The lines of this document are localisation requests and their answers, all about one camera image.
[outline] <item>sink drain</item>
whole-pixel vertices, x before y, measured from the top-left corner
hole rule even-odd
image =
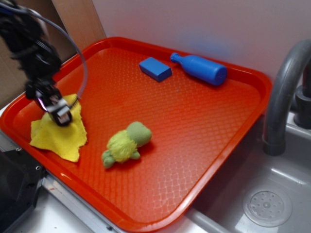
[[[282,190],[262,185],[247,192],[243,209],[252,222],[263,227],[276,227],[289,219],[292,203]]]

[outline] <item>white wall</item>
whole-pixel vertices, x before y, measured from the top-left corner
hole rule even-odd
[[[264,72],[311,38],[310,0],[93,0],[107,37],[122,36]]]

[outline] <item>green plush toy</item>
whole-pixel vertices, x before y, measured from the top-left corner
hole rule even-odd
[[[103,155],[105,168],[111,168],[115,162],[124,163],[129,159],[139,159],[138,147],[147,144],[152,137],[151,131],[142,123],[136,121],[130,124],[126,130],[113,135]]]

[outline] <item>red plastic tray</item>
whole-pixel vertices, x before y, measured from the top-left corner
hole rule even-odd
[[[117,37],[84,50],[89,81],[80,103],[88,142],[77,163],[29,145],[31,121],[43,112],[25,96],[5,110],[0,127],[121,229],[163,228],[187,210],[228,158],[264,111],[271,90],[262,73],[222,62],[228,78],[214,87],[171,63],[173,52]],[[142,73],[138,64],[150,56],[173,75],[158,83]],[[76,93],[82,79],[77,56],[55,76],[63,95]],[[136,120],[153,132],[139,149],[141,159],[106,170],[101,155],[109,138]]]

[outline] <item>metal sink basin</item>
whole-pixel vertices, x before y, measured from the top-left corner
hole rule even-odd
[[[285,153],[270,156],[262,151],[262,129],[263,118],[187,214],[204,216],[209,233],[311,232],[311,132],[287,124]]]

